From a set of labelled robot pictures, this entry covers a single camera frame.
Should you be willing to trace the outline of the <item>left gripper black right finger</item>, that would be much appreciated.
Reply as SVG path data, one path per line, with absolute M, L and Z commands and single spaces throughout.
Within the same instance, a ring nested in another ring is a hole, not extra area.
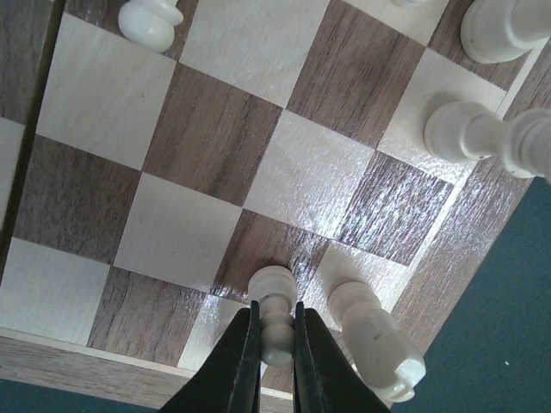
M 355 373 L 320 315 L 295 307 L 295 412 L 388 412 Z

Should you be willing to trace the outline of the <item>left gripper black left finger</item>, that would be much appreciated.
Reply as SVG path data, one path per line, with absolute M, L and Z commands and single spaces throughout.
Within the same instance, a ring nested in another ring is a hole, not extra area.
M 260 332 L 260 308 L 253 301 L 237 312 L 199 371 L 162 411 L 260 411 Z

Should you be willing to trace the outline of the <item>light bishop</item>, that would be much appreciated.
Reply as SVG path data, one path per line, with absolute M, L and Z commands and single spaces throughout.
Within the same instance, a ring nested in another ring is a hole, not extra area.
M 384 401 L 412 399 L 426 374 L 424 358 L 371 288 L 345 282 L 331 292 L 327 304 L 364 383 Z

